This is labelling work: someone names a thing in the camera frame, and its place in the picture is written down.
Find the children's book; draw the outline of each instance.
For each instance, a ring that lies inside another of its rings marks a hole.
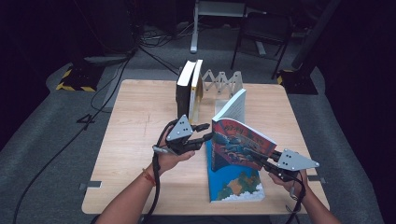
[[[211,169],[217,172],[230,164],[260,170],[253,159],[271,156],[276,142],[245,124],[247,91],[238,91],[212,119]]]
[[[206,141],[207,175],[211,203],[256,202],[264,197],[259,172],[247,166],[229,165],[213,172],[211,141]]]

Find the hardcover book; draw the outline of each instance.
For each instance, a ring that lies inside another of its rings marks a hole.
[[[199,118],[199,105],[204,97],[204,86],[201,77],[201,66],[203,60],[197,60],[192,73],[189,122],[194,123]]]
[[[209,199],[211,203],[221,202],[256,202],[264,197],[264,189],[259,172],[240,165],[229,165],[213,172],[212,143],[207,141],[207,175],[209,183]]]
[[[247,91],[238,91],[212,119],[211,169],[233,165],[260,170],[255,156],[270,156],[276,142],[245,124]]]
[[[195,62],[187,61],[177,79],[176,103],[178,119],[183,115],[189,116],[192,72],[194,67]]]

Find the forearm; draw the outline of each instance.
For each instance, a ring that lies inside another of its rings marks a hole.
[[[152,166],[147,172],[154,177]],[[153,185],[143,175],[139,175],[126,187],[99,216],[96,223],[137,223]]]
[[[311,219],[315,224],[341,223],[319,200],[311,188],[306,188],[306,194],[303,198],[303,205]]]

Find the human arm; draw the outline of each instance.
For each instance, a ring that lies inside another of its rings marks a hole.
[[[164,172],[174,168],[180,161],[186,161],[195,155],[195,151],[188,151],[182,155],[158,154],[158,163],[160,164],[159,176]],[[152,163],[146,169],[146,175],[154,178]],[[140,218],[144,205],[153,188],[150,180],[140,174],[131,184],[129,184],[119,195],[117,195],[110,204],[105,208],[95,224],[111,223],[137,223]]]
[[[290,192],[291,188],[294,186],[294,194],[296,196],[300,195],[301,186],[296,182],[293,185],[293,181],[283,182],[281,179],[276,177],[274,174],[269,173],[269,176],[273,179],[274,183],[283,186],[285,190]],[[305,207],[306,212],[308,213],[311,221],[315,224],[338,224],[341,223],[337,217],[335,217],[329,209],[324,206],[324,204],[320,201],[320,199],[315,195],[311,188],[308,186],[306,170],[301,171],[301,175],[299,176],[304,183],[305,186],[305,196],[303,198],[302,204]]]

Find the chair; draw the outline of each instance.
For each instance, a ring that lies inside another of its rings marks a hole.
[[[246,0],[244,16],[233,51],[231,69],[233,69],[236,52],[241,47],[242,39],[250,39],[278,46],[274,57],[263,57],[277,61],[275,71],[271,76],[271,79],[274,79],[291,37],[291,12],[292,8],[280,0]]]

